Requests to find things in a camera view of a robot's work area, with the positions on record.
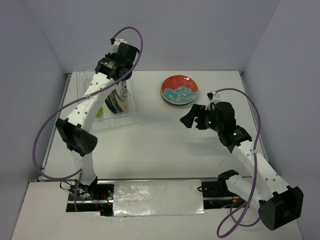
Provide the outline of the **white pink plate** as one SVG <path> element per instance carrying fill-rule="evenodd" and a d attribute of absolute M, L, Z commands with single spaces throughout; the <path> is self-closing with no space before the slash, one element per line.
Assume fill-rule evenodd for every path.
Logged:
<path fill-rule="evenodd" d="M 174 95 L 188 95 L 197 94 L 198 85 L 189 76 L 186 75 L 172 75 L 166 78 L 160 87 L 160 95 L 174 94 Z"/>

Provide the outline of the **lime green plate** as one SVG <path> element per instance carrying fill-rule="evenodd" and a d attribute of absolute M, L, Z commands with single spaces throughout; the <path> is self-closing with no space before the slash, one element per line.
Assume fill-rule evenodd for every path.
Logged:
<path fill-rule="evenodd" d="M 99 110 L 98 110 L 98 112 L 97 112 L 97 114 L 96 114 L 96 117 L 97 118 L 102 118 L 104 116 L 104 109 L 101 107 Z"/>

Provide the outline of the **dark patterned plate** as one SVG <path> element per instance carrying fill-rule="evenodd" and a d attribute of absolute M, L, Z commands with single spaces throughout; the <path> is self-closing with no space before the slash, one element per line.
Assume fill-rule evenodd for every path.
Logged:
<path fill-rule="evenodd" d="M 127 101 L 127 99 L 128 99 L 128 85 L 125 80 L 119 82 L 117 94 L 122 102 Z"/>

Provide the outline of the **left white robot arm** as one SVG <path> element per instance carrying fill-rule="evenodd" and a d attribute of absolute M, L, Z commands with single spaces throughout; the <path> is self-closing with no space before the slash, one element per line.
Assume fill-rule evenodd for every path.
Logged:
<path fill-rule="evenodd" d="M 92 124 L 109 94 L 116 88 L 118 79 L 127 80 L 131 74 L 138 48 L 125 42 L 116 42 L 112 51 L 98 61 L 93 79 L 76 108 L 65 118 L 59 118 L 55 126 L 70 150 L 76 169 L 81 169 L 75 181 L 80 194 L 90 200 L 98 194 L 98 178 L 94 171 L 93 150 L 98 139 L 90 134 Z"/>

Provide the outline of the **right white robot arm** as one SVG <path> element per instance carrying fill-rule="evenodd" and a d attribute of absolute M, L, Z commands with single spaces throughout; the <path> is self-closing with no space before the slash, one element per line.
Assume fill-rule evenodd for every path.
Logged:
<path fill-rule="evenodd" d="M 223 172 L 219 174 L 217 184 L 221 195 L 234 193 L 245 201 L 250 200 L 250 206 L 258 211 L 262 223 L 271 231 L 301 216 L 302 190 L 297 186 L 291 187 L 254 149 L 252 137 L 237 125 L 235 110 L 229 102 L 215 102 L 210 107 L 193 104 L 180 122 L 189 129 L 196 123 L 198 130 L 215 131 L 222 145 L 256 178 L 256 185 L 252 187 L 237 171 Z"/>

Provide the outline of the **teal green plate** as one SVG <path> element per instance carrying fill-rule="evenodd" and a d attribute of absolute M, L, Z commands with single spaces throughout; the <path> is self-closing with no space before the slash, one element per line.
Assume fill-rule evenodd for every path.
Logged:
<path fill-rule="evenodd" d="M 116 100 L 116 97 L 115 97 L 115 94 L 114 94 L 113 91 L 110 93 L 109 97 L 110 97 L 110 101 L 111 101 L 114 109 L 116 110 L 116 112 L 117 112 L 117 113 L 122 113 L 123 110 L 122 110 L 121 107 L 119 106 L 119 104 L 118 104 L 118 102 L 117 102 L 117 100 Z"/>

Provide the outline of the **dark green plate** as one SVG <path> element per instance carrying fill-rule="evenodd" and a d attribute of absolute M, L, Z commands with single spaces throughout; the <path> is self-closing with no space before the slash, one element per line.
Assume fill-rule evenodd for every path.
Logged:
<path fill-rule="evenodd" d="M 108 96 L 106 99 L 105 99 L 105 105 L 107 106 L 107 108 L 113 113 L 113 114 L 117 114 L 118 111 L 116 110 L 116 108 L 114 107 L 113 103 L 112 103 L 112 100 L 110 99 L 110 97 Z"/>

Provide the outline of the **beige plate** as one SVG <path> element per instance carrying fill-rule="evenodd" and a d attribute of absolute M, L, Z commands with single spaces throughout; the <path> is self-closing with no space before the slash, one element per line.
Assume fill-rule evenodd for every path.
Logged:
<path fill-rule="evenodd" d="M 115 100 L 123 112 L 129 111 L 127 90 L 115 90 Z"/>

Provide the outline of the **silver foil tape patch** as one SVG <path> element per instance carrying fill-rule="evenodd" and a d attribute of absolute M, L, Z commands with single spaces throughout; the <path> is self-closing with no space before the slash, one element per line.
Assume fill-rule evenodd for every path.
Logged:
<path fill-rule="evenodd" d="M 113 192 L 115 217 L 186 216 L 203 214 L 201 181 L 117 181 Z"/>

